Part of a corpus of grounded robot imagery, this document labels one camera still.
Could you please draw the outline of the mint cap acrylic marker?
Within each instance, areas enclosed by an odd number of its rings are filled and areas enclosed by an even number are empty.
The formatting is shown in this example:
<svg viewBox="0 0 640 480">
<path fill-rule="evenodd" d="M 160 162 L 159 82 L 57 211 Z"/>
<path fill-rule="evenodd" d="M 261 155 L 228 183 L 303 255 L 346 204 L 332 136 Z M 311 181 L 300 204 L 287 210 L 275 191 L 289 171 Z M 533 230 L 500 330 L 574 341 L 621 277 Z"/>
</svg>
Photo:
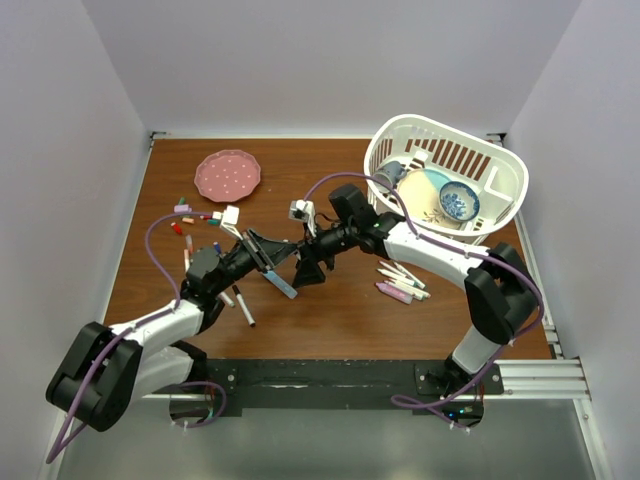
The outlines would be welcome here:
<svg viewBox="0 0 640 480">
<path fill-rule="evenodd" d="M 228 305 L 231 308 L 235 307 L 235 302 L 231 299 L 231 297 L 225 293 L 225 292 L 221 292 L 218 297 L 225 302 L 226 305 Z"/>
</svg>

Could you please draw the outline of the light blue highlighter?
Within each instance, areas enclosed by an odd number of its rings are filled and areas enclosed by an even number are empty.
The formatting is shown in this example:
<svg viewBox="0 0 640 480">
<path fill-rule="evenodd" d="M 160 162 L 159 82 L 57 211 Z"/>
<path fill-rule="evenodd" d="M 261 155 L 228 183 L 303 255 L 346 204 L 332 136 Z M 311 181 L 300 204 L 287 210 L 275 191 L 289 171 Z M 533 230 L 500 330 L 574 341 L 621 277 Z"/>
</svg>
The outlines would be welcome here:
<svg viewBox="0 0 640 480">
<path fill-rule="evenodd" d="M 294 299 L 298 292 L 274 270 L 269 270 L 263 274 L 263 277 L 281 291 L 287 298 Z"/>
</svg>

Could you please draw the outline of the aluminium frame rail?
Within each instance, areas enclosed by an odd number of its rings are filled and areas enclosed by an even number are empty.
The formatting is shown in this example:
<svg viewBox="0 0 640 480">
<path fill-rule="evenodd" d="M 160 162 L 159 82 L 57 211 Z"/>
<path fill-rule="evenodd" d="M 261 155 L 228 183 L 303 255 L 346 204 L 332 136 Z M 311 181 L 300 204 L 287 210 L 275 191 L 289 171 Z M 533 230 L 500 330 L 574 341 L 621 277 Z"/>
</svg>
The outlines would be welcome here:
<svg viewBox="0 0 640 480">
<path fill-rule="evenodd" d="M 142 378 L 135 384 L 134 399 L 156 392 L 196 389 L 211 382 L 204 378 L 209 359 L 200 353 L 168 348 L 141 365 Z M 573 398 L 587 393 L 582 368 L 577 361 L 498 361 L 504 392 L 526 398 Z"/>
</svg>

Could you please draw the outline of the pale yellow blue plate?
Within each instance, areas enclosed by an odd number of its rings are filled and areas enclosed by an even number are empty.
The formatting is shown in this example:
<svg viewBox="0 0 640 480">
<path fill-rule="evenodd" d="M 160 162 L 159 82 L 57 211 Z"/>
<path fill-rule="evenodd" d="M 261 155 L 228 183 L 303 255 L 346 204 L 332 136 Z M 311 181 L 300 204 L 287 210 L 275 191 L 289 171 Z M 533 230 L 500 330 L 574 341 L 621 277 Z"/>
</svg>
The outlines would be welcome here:
<svg viewBox="0 0 640 480">
<path fill-rule="evenodd" d="M 414 219 L 458 230 L 461 223 L 449 218 L 439 202 L 439 192 L 449 181 L 446 175 L 434 169 L 413 170 L 399 182 L 396 191 Z"/>
</svg>

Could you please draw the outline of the peach cap acrylic marker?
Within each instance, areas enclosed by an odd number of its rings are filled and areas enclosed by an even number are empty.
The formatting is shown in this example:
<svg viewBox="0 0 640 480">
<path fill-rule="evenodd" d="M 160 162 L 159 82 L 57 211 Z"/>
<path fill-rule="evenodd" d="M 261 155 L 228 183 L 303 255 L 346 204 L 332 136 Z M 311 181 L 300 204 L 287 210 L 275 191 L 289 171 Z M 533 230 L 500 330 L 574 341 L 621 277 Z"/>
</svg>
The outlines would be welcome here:
<svg viewBox="0 0 640 480">
<path fill-rule="evenodd" d="M 421 282 L 419 282 L 418 280 L 415 280 L 413 278 L 410 278 L 402 273 L 396 273 L 396 277 L 400 282 L 403 282 L 407 285 L 410 285 L 414 288 L 418 288 L 418 289 L 424 289 L 425 285 Z"/>
</svg>

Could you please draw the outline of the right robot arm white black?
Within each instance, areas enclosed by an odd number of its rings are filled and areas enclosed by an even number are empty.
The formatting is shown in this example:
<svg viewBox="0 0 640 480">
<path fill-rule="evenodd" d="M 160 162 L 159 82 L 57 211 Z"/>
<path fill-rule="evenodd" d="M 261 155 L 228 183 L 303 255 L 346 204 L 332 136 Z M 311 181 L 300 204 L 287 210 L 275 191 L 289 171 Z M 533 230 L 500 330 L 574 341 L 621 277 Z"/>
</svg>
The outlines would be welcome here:
<svg viewBox="0 0 640 480">
<path fill-rule="evenodd" d="M 420 233 L 402 215 L 377 213 L 353 184 L 334 190 L 329 201 L 338 220 L 327 230 L 309 229 L 299 243 L 293 286 L 323 283 L 336 255 L 352 248 L 417 266 L 458 286 L 472 325 L 445 360 L 442 379 L 456 392 L 469 392 L 480 382 L 481 370 L 540 307 L 540 291 L 517 251 L 505 243 L 487 249 Z"/>
</svg>

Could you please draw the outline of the white plastic basket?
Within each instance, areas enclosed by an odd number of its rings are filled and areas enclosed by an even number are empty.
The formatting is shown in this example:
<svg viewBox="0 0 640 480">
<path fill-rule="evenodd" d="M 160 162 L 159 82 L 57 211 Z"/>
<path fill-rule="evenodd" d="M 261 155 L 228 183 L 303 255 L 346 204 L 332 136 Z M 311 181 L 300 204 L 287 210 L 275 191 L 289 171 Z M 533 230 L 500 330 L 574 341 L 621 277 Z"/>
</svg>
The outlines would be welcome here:
<svg viewBox="0 0 640 480">
<path fill-rule="evenodd" d="M 420 115 L 403 114 L 388 120 L 368 145 L 363 171 L 372 176 L 392 160 L 403 163 L 407 174 L 434 169 L 450 181 L 467 184 L 478 195 L 479 214 L 460 222 L 458 230 L 411 216 L 416 225 L 467 244 L 479 244 L 506 226 L 523 204 L 529 185 L 527 167 L 514 153 Z"/>
</svg>

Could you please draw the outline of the purple pink highlighter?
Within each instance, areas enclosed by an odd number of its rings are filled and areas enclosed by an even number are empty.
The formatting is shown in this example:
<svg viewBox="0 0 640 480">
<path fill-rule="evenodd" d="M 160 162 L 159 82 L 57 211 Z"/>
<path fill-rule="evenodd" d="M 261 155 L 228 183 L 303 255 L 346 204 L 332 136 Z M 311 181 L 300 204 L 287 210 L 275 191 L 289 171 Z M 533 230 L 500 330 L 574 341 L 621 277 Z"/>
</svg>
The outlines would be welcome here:
<svg viewBox="0 0 640 480">
<path fill-rule="evenodd" d="M 413 296 L 401 289 L 398 289 L 394 285 L 387 282 L 376 282 L 376 288 L 383 293 L 403 304 L 409 305 L 412 303 Z"/>
</svg>

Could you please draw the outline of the grey blue mug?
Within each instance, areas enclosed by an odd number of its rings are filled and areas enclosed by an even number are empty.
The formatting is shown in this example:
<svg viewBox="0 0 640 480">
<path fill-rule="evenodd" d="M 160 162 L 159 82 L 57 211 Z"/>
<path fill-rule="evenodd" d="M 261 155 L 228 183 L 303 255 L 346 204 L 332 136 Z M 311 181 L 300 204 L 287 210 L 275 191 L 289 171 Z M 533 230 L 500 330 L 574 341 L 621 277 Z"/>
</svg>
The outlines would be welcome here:
<svg viewBox="0 0 640 480">
<path fill-rule="evenodd" d="M 382 187 L 394 189 L 406 174 L 406 166 L 398 160 L 392 160 L 381 165 L 374 172 L 373 178 Z"/>
</svg>

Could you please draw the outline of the purple highlighter cap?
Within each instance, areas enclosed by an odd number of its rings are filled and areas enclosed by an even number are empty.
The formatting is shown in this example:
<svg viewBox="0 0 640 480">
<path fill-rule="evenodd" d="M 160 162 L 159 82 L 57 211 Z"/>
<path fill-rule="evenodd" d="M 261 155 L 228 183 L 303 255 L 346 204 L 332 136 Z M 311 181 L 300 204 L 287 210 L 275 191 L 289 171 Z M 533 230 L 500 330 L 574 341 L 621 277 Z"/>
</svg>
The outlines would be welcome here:
<svg viewBox="0 0 640 480">
<path fill-rule="evenodd" d="M 175 213 L 185 214 L 191 212 L 192 208 L 189 204 L 184 203 L 175 205 L 173 211 Z"/>
</svg>

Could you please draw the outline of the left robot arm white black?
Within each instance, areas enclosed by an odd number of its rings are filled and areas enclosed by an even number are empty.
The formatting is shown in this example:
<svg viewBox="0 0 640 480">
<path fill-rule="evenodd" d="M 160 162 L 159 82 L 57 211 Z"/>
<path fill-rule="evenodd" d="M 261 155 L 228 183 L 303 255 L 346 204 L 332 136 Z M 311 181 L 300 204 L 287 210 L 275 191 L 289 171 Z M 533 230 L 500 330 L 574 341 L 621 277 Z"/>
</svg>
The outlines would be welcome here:
<svg viewBox="0 0 640 480">
<path fill-rule="evenodd" d="M 249 229 L 226 253 L 213 246 L 194 251 L 178 299 L 123 324 L 90 322 L 81 328 L 46 389 L 46 401 L 96 431 L 108 430 L 134 399 L 145 360 L 211 327 L 224 309 L 222 292 L 297 250 L 294 242 Z"/>
</svg>

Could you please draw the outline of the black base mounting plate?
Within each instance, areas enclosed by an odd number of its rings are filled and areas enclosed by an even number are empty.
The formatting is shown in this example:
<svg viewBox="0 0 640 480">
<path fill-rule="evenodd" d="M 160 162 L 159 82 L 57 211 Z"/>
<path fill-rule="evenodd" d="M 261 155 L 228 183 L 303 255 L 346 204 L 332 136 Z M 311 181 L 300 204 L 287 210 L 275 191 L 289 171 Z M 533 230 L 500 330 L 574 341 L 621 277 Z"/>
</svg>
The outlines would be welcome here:
<svg viewBox="0 0 640 480">
<path fill-rule="evenodd" d="M 504 392 L 494 364 L 474 384 L 442 360 L 209 359 L 204 378 L 227 394 L 225 416 L 246 409 L 392 410 L 479 418 L 485 395 Z"/>
</svg>

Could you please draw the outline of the blue patterned bowl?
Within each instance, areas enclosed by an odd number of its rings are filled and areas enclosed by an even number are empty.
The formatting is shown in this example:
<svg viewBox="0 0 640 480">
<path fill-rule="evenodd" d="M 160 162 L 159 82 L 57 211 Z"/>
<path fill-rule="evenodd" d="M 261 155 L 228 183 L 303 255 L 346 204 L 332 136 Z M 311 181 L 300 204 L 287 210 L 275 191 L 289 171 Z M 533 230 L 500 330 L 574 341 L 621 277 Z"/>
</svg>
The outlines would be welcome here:
<svg viewBox="0 0 640 480">
<path fill-rule="evenodd" d="M 439 204 L 443 213 L 457 222 L 468 222 L 480 210 L 478 195 L 465 183 L 449 181 L 439 191 Z"/>
</svg>

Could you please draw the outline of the grey marker near right gripper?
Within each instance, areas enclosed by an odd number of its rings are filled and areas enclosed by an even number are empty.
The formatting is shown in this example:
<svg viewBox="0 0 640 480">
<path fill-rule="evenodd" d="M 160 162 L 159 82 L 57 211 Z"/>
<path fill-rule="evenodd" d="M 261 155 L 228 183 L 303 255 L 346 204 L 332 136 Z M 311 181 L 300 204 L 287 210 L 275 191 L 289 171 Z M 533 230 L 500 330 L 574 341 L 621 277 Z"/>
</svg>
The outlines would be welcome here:
<svg viewBox="0 0 640 480">
<path fill-rule="evenodd" d="M 409 285 L 406 285 L 406 284 L 399 284 L 398 288 L 400 290 L 412 295 L 414 298 L 416 298 L 416 299 L 418 299 L 420 301 L 428 299 L 428 298 L 431 297 L 431 295 L 428 292 L 425 292 L 425 291 L 420 290 L 420 289 L 415 289 L 415 288 L 413 288 L 413 287 L 411 287 Z"/>
</svg>

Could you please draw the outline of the black cap marker lower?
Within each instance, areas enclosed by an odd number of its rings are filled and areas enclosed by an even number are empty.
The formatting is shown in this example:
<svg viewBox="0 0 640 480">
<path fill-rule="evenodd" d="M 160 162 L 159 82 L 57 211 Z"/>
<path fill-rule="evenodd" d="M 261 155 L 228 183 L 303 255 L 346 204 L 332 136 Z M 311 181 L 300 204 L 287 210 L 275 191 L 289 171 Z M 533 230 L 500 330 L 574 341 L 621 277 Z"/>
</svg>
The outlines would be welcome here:
<svg viewBox="0 0 640 480">
<path fill-rule="evenodd" d="M 247 303 L 246 303 L 246 301 L 244 299 L 244 296 L 243 296 L 241 290 L 239 289 L 239 287 L 236 284 L 234 284 L 232 286 L 232 290 L 233 290 L 234 295 L 236 297 L 237 303 L 240 306 L 241 311 L 242 311 L 243 315 L 245 316 L 249 326 L 251 328 L 254 328 L 256 326 L 256 322 L 255 322 L 255 320 L 253 318 L 252 313 L 250 312 L 250 310 L 248 308 L 248 305 L 247 305 Z"/>
</svg>

